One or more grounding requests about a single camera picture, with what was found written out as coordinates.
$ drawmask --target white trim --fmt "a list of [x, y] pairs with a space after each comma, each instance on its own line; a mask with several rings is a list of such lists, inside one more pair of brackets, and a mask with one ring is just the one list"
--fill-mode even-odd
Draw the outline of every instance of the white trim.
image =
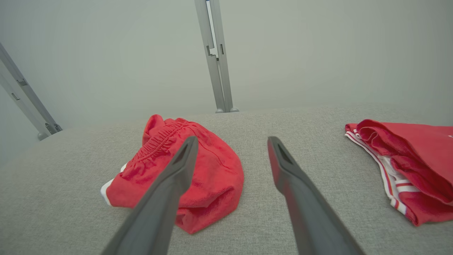
[[396, 189], [398, 190], [398, 192], [420, 192], [420, 190], [417, 187], [410, 185], [398, 186], [396, 187]]
[[411, 183], [411, 182], [407, 179], [395, 181], [395, 184], [401, 184], [401, 183]]
[[356, 135], [356, 137], [358, 137], [360, 140], [362, 139], [362, 137], [360, 137], [360, 134], [357, 132], [357, 129], [354, 129], [354, 134]]
[[[347, 136], [355, 144], [361, 146], [377, 162], [377, 164], [379, 165], [379, 169], [381, 170], [381, 177], [382, 177], [382, 181], [384, 182], [384, 190], [385, 190], [387, 196], [390, 198], [390, 205], [392, 207], [394, 207], [395, 209], [397, 209], [400, 213], [406, 215], [407, 206], [398, 197], [399, 190], [397, 189], [398, 187], [396, 187], [396, 180], [397, 179], [399, 179], [399, 181], [402, 181], [402, 180], [409, 181], [409, 180], [404, 179], [404, 176], [399, 174], [392, 167], [392, 165], [390, 164], [390, 157], [381, 156], [381, 155], [375, 153], [374, 150], [371, 149], [368, 145], [366, 145], [357, 134], [347, 131], [345, 136]], [[389, 187], [392, 189], [393, 194], [390, 194]]]
[[[120, 169], [120, 172], [123, 172], [124, 169], [126, 169], [126, 165], [127, 165], [127, 163], [124, 164], [124, 166]], [[110, 184], [112, 184], [112, 182], [113, 182], [113, 179], [111, 179], [106, 184], [102, 185], [102, 187], [101, 187], [101, 195], [105, 199], [107, 204], [110, 205], [110, 206], [112, 206], [112, 205], [111, 205], [111, 203], [109, 201], [109, 198], [107, 197], [107, 188], [110, 186]]]

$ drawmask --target elastic waistband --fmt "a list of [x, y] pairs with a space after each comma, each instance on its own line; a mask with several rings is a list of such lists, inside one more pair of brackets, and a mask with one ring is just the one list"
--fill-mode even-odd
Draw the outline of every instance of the elastic waistband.
[[170, 123], [165, 124], [163, 127], [160, 127], [159, 132], [151, 137], [148, 142], [140, 148], [132, 161], [140, 161], [142, 159], [152, 157], [159, 151], [169, 149], [172, 145], [170, 137], [172, 137], [184, 126], [187, 126], [187, 124], [187, 120], [177, 118]]

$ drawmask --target red fabric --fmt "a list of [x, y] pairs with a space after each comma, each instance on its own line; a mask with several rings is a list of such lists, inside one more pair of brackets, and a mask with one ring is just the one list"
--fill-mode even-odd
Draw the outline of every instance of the red fabric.
[[346, 131], [358, 133], [371, 150], [391, 158], [392, 167], [410, 181], [397, 188], [413, 185], [420, 190], [396, 193], [414, 225], [453, 220], [453, 127], [367, 119], [347, 124]]
[[193, 234], [234, 211], [244, 183], [239, 157], [201, 125], [181, 118], [164, 121], [160, 115], [149, 119], [142, 148], [107, 188], [111, 205], [133, 208], [189, 136], [198, 138], [197, 162], [175, 224]]
[[423, 193], [453, 205], [453, 127], [420, 124], [357, 124], [362, 140]]

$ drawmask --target gray wall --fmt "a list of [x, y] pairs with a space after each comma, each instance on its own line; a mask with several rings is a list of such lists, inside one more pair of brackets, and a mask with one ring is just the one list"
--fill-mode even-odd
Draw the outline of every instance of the gray wall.
[[[241, 111], [396, 103], [453, 117], [450, 0], [221, 0]], [[192, 0], [3, 0], [0, 41], [63, 128], [213, 113]]]
[[396, 103], [453, 125], [453, 1], [221, 0], [241, 111]]
[[216, 110], [192, 0], [2, 0], [0, 42], [63, 129]]
[[37, 135], [38, 131], [0, 84], [0, 167], [37, 143]]

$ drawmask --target gray fabric surface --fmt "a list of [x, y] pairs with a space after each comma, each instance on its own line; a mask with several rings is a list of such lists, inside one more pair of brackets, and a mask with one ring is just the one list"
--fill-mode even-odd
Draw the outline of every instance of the gray fabric surface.
[[[273, 184], [268, 136], [278, 136], [368, 255], [453, 254], [453, 222], [414, 227], [390, 206], [374, 160], [344, 137], [365, 118], [421, 123], [393, 108], [320, 107], [186, 117], [242, 161], [236, 211], [194, 235], [174, 227], [169, 254], [297, 254], [284, 197]], [[99, 254], [130, 209], [100, 187], [141, 144], [146, 120], [68, 129], [0, 170], [0, 254]]]

